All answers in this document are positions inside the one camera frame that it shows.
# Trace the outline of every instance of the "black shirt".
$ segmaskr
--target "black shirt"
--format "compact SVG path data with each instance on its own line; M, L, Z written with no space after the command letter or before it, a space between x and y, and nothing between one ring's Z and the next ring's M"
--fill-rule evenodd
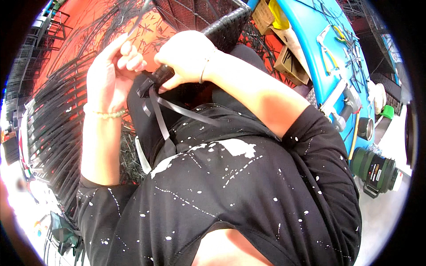
M239 230L274 265L353 264L358 192L329 121L309 106L278 141L218 105L200 112L214 110L241 135L218 137L185 118L170 131L179 153L140 186L81 178L78 223L90 265L190 265L204 235L224 228Z

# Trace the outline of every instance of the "bracelet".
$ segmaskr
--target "bracelet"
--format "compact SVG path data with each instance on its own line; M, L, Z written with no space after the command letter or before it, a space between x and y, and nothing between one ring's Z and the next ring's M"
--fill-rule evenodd
M204 70L206 69L207 63L210 61L210 58L213 56L213 54L214 54L214 52L216 52L216 50L217 50L217 48L216 48L216 47L215 47L215 48L213 48L213 51L212 51L212 53L210 54L210 56L209 56L208 58L206 58L206 59L207 59L207 62L206 62L206 64L204 65L203 71L201 71L201 74L200 74L200 78L199 78L199 80L198 80L198 83L202 84L202 83L204 82L204 81L203 81L203 74L204 74Z
M98 118L103 118L103 119L108 119L108 118L118 118L121 117L122 115L124 115L126 113L126 110L121 109L118 112L115 113L100 113L100 112L95 112L93 110L91 110L89 108L89 105L87 105L87 103L83 106L83 111L87 114L88 112L95 114Z

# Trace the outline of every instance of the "metal rack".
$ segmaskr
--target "metal rack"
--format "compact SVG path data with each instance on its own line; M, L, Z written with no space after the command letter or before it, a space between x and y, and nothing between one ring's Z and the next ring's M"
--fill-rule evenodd
M14 127L19 124L24 104L31 98L34 82L50 60L51 52L60 49L72 30L65 25L68 18L68 14L52 9L45 20L37 19L16 54L5 94L6 111L14 113Z
M383 53L389 65L392 65L389 56L390 47L386 47L382 38L384 34L389 34L390 32L386 24L381 20L380 15L376 13L374 7L372 7L367 0L337 0L337 2L350 21L354 21L361 17L367 21L380 51Z

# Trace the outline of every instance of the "sleeve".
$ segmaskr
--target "sleeve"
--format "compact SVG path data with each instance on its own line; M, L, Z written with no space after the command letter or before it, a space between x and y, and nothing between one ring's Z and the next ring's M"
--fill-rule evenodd
M137 187L132 184L102 186L81 175L77 190L77 222L90 265L106 264L107 249L100 249L99 246L112 242L110 238Z
M340 246L353 263L359 251L362 220L358 190L340 134L324 115L308 106L284 135L282 144L295 154L296 161L301 159L307 166L313 186L319 188L314 196L324 197L333 231L343 239Z

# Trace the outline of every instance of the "blue workbench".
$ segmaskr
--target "blue workbench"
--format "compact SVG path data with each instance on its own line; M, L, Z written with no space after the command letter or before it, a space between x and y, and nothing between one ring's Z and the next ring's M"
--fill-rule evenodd
M249 5L256 5L258 0L250 0ZM350 32L353 32L352 26L350 25L345 14L337 4L336 0L277 0L281 6L285 15L287 16L297 38L299 39L303 53L308 63L309 71L311 73L312 82L314 85L315 95L317 97L318 104L324 103L329 94L333 91L338 81L340 80L339 74L346 79L350 84L354 85L360 90L360 98L362 101L362 109L360 111L360 117L368 117L370 113L371 118L374 119L374 108L369 106L370 102L367 100L367 82L366 78L369 77L367 65L364 60L364 54L362 53L360 44L358 41L355 42L360 48L360 57L362 59L360 70L356 75L357 81L351 81L353 70L351 66L345 68L346 62L349 60L346 58L343 48L347 48L344 43L340 43L334 39L336 33L332 28L328 31L324 39L324 45L334 55L340 72L332 72L331 75L327 75L325 71L324 61L322 59L321 46L317 42L317 36L324 28L331 24L335 26L345 27ZM339 100L334 105L337 113L340 113L343 109L343 95L340 96ZM352 145L352 139L355 127L355 116L351 114L348 121L346 122L346 128L340 133L342 139L345 140L345 146L347 152ZM374 141L374 135L370 141L366 141L360 137L357 138L355 147L368 147Z

